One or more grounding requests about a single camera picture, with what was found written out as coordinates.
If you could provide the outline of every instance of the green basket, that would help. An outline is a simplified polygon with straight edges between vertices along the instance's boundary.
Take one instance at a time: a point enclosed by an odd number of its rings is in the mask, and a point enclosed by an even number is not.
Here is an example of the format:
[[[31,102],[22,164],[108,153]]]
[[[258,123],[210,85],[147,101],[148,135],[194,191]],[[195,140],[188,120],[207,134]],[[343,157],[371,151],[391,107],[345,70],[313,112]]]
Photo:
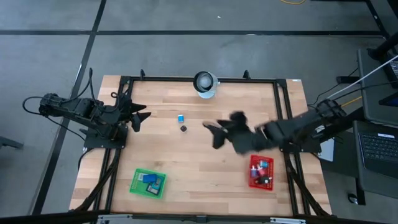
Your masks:
[[[158,194],[153,194],[147,191],[148,185],[150,183],[144,183],[140,177],[142,177],[145,174],[156,174],[158,177],[163,178],[163,181],[159,187],[159,192]],[[131,185],[130,185],[130,193],[133,194],[139,194],[145,197],[151,197],[151,198],[156,198],[156,199],[161,199],[163,196],[163,190],[164,186],[166,183],[166,174],[162,174],[160,172],[155,172],[152,170],[147,170],[147,169],[136,169],[136,172],[134,173],[134,177],[132,178]]]

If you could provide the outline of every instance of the gray concrete floor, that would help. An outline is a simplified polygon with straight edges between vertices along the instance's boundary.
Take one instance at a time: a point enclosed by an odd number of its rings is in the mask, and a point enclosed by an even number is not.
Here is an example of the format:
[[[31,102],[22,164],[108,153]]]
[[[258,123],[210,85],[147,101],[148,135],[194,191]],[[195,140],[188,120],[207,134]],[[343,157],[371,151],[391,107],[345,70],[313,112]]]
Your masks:
[[[397,19],[388,5],[373,2],[388,31],[396,32]],[[99,4],[99,0],[0,0],[0,29],[90,30]],[[107,2],[99,29],[377,30],[377,25],[366,5],[358,2],[308,0],[291,6],[278,0],[115,0]],[[25,144],[23,150],[0,150],[0,217],[29,212],[58,128],[24,112],[22,100],[48,92],[68,96],[87,40],[86,35],[0,35],[0,136]],[[302,79],[311,103],[335,85],[336,76],[356,68],[358,48],[381,42],[358,37],[97,36],[88,66],[94,69],[95,92],[103,75],[138,75],[142,68],[148,76],[193,76],[208,70],[219,77],[241,77],[247,69],[253,78]],[[28,107],[33,110],[37,102]],[[79,125],[71,123],[70,128],[77,130]],[[44,213],[68,210],[81,149],[82,141],[68,133]],[[325,181],[333,214],[398,222],[398,200],[366,193],[368,204],[355,206],[346,199],[354,192],[352,178],[325,171]]]

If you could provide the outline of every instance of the desk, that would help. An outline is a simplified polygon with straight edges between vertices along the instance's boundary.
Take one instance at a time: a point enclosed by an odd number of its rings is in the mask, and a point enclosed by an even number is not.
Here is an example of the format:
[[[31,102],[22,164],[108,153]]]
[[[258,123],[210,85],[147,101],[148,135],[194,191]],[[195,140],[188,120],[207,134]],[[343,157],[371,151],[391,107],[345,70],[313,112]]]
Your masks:
[[[104,76],[98,99],[113,105],[120,76]],[[287,80],[294,115],[307,110],[300,80]],[[204,120],[228,119],[230,112],[244,110],[248,125],[277,119],[273,87],[266,83],[222,83],[210,100],[201,99],[190,82],[134,82],[133,102],[147,105],[152,115],[139,133],[130,127],[122,150],[111,211],[115,213],[162,213],[208,215],[292,215],[282,153],[259,154],[274,158],[274,190],[248,187],[249,156],[239,156],[227,143],[219,150],[211,146],[212,136]],[[186,133],[181,132],[177,115],[183,114]],[[104,149],[94,149],[82,160],[70,208],[79,206],[98,182]],[[330,204],[319,160],[302,154],[307,188],[323,209]],[[155,200],[129,193],[137,168],[167,174],[163,199]],[[107,186],[100,208],[104,208]],[[296,186],[299,211],[303,212]]]

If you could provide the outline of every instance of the red basket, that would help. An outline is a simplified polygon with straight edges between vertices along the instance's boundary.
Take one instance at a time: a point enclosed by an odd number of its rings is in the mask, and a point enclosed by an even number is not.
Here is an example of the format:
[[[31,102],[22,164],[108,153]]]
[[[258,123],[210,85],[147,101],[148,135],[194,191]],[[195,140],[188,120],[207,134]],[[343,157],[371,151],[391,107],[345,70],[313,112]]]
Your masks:
[[[260,164],[260,161],[267,161],[268,162],[268,167],[263,168],[264,171],[266,172],[266,175],[268,177],[272,177],[271,181],[268,184],[256,184],[254,181],[258,177],[251,177],[251,167],[257,167],[257,164]],[[255,188],[260,188],[264,190],[272,190],[274,186],[274,159],[273,158],[268,158],[264,156],[257,156],[257,155],[251,155],[250,157],[250,166],[249,166],[249,186],[250,187],[255,187]]]

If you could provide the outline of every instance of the wooden tabletop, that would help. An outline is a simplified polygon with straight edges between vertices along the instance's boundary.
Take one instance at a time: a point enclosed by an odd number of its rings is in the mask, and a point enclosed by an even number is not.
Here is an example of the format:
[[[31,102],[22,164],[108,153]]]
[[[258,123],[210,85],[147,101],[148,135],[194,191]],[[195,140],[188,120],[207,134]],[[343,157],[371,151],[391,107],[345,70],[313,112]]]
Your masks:
[[[111,92],[117,92],[120,76],[103,78],[98,99],[113,105]],[[293,115],[307,110],[300,80],[287,80]],[[283,155],[278,149],[258,154],[274,158],[274,190],[248,186],[250,155],[239,156],[232,145],[212,148],[212,136],[203,121],[228,119],[235,110],[244,110],[249,127],[277,119],[274,92],[266,83],[222,83],[216,96],[201,99],[190,82],[134,82],[133,102],[147,105],[152,115],[135,133],[129,127],[122,150],[114,189],[112,212],[179,213],[208,215],[292,215]],[[177,115],[183,114],[185,133]],[[104,149],[95,149],[81,162],[70,208],[76,208],[98,182]],[[306,185],[327,211],[330,204],[319,160],[301,154]],[[129,187],[137,168],[167,174],[163,199],[131,194]],[[108,186],[101,198],[104,208]],[[299,211],[303,212],[296,186]]]

